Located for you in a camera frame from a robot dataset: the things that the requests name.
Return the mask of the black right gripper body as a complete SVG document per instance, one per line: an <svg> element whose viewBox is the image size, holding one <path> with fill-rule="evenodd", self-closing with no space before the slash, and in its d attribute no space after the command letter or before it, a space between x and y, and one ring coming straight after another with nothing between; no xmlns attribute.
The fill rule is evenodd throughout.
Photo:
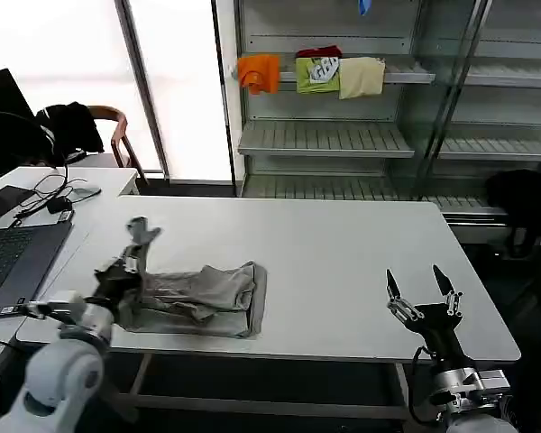
<svg viewBox="0 0 541 433"><path fill-rule="evenodd" d="M420 334L426 348L433 354L436 362L467 362L455 329L462 321L456 314L450 315L444 303L416 306L423 314L415 320L407 321L407 329Z"/></svg>

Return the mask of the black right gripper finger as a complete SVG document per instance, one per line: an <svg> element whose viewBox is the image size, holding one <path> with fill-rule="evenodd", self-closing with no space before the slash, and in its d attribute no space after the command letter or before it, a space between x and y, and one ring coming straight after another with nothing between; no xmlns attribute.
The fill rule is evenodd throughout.
<svg viewBox="0 0 541 433"><path fill-rule="evenodd" d="M390 269L386 271L387 293L389 301L387 308L392 315L400 322L417 321L418 310L400 295L398 284L396 283Z"/></svg>
<svg viewBox="0 0 541 433"><path fill-rule="evenodd" d="M459 307L460 307L461 297L463 294L460 291L456 291L454 289L454 286L451 280L440 270L440 268L436 264L433 265L432 269L436 278L436 283L438 285L438 288L441 291L441 294L445 298L445 305L447 306L447 315L454 316L454 317L461 317L463 314L459 310Z"/></svg>

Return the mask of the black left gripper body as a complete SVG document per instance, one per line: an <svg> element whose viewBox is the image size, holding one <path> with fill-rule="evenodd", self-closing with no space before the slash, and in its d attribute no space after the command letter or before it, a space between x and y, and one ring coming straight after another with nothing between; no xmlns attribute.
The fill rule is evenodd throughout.
<svg viewBox="0 0 541 433"><path fill-rule="evenodd" d="M117 309L127 292L140 289L141 276L139 273L133 274L122 269L114 278L96 282L91 302L107 309Z"/></svg>

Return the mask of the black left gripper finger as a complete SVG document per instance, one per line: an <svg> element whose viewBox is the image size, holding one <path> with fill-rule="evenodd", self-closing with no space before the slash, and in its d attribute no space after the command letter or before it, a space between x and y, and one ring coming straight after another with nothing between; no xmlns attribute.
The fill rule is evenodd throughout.
<svg viewBox="0 0 541 433"><path fill-rule="evenodd" d="M139 273L139 253L140 246L127 246L121 255L123 268L126 272L137 274Z"/></svg>
<svg viewBox="0 0 541 433"><path fill-rule="evenodd" d="M115 257L95 268L94 275L98 282L114 278L123 269L123 260Z"/></svg>

